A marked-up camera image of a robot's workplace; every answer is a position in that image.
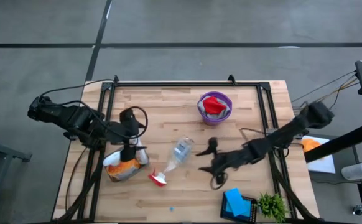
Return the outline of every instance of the gray floor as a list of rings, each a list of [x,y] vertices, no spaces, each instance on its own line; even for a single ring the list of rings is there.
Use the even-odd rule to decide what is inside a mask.
[[[0,43],[94,42],[105,0],[0,0]],[[115,0],[103,42],[362,42],[362,0]],[[0,49],[0,142],[33,152],[15,162],[1,195],[0,223],[48,221],[69,142],[62,130],[26,116],[30,102],[52,88],[84,82],[92,49]],[[292,99],[342,74],[362,48],[101,49],[93,80],[287,80]],[[334,83],[305,100],[337,88]],[[340,135],[362,125],[362,97],[340,94],[332,124]],[[52,94],[79,99],[81,89]],[[355,185],[313,183],[321,217],[362,223],[350,207]]]

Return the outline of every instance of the blue sponge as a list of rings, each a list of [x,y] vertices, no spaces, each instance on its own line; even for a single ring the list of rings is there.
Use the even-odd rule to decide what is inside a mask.
[[[232,213],[234,216],[238,216],[248,212],[248,208],[246,206],[246,202],[243,200],[242,195],[239,193],[237,188],[228,190],[225,192],[226,200],[231,207]]]

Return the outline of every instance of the clear plastic bottle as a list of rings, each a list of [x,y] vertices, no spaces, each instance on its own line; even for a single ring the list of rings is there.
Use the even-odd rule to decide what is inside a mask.
[[[193,144],[193,140],[189,137],[184,136],[180,138],[177,142],[177,145],[171,150],[171,153],[169,154],[166,168],[157,175],[155,175],[154,171],[148,177],[160,187],[166,185],[165,174],[174,170],[188,159],[188,156],[191,154]]]

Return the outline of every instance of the bottle cap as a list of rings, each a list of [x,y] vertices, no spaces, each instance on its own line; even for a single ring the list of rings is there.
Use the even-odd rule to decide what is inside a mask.
[[[153,181],[153,183],[155,183],[159,187],[163,187],[164,185],[167,184],[165,181],[166,176],[161,172],[155,175],[155,171],[156,169],[154,169],[153,173],[149,174],[148,177]]]

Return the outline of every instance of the artificial plant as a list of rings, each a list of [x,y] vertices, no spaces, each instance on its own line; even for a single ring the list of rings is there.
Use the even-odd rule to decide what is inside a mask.
[[[277,223],[285,221],[287,211],[286,204],[279,194],[273,196],[265,193],[261,194],[258,200],[258,206],[261,208],[261,213],[264,217],[273,218]]]

